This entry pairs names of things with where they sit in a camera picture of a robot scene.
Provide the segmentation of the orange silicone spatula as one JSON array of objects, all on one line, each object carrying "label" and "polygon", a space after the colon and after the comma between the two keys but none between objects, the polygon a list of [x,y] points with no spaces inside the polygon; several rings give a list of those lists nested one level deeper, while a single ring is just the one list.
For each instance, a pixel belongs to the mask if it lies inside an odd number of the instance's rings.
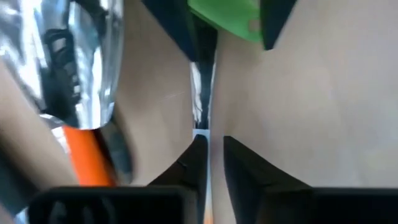
[{"label": "orange silicone spatula", "polygon": [[62,126],[78,182],[84,186],[115,186],[92,130]]}]

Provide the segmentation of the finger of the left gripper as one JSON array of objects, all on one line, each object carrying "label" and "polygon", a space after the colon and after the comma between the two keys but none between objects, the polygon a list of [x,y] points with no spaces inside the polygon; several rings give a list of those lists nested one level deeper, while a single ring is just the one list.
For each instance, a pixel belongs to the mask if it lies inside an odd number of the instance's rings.
[{"label": "finger of the left gripper", "polygon": [[215,60],[217,30],[194,15],[188,0],[142,0],[164,31],[192,62]]},{"label": "finger of the left gripper", "polygon": [[262,42],[265,50],[274,48],[297,0],[260,0]]}]

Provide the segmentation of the blue white striped knife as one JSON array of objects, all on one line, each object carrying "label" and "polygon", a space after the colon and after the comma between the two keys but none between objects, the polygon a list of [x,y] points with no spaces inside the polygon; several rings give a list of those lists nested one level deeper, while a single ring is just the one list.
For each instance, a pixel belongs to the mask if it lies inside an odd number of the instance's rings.
[{"label": "blue white striped knife", "polygon": [[200,65],[190,62],[192,91],[193,136],[204,135],[210,140],[211,103],[216,63]]}]

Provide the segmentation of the steel scoop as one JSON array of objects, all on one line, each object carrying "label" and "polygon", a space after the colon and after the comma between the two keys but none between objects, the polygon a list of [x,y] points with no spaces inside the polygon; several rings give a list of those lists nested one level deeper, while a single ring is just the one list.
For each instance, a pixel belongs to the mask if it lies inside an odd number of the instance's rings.
[{"label": "steel scoop", "polygon": [[124,0],[0,0],[0,59],[56,123],[108,123],[123,43]]}]

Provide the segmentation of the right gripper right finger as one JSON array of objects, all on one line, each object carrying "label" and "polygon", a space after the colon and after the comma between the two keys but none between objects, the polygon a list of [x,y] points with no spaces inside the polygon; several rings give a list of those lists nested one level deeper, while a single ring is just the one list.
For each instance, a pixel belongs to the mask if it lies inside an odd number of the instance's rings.
[{"label": "right gripper right finger", "polygon": [[312,187],[231,136],[223,148],[237,224],[398,224],[398,189]]}]

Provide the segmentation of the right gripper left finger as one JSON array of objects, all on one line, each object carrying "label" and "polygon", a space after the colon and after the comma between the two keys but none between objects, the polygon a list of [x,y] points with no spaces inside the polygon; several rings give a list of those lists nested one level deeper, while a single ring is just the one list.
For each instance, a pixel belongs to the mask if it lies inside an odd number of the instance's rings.
[{"label": "right gripper left finger", "polygon": [[207,138],[144,187],[58,187],[29,205],[29,224],[203,224]]}]

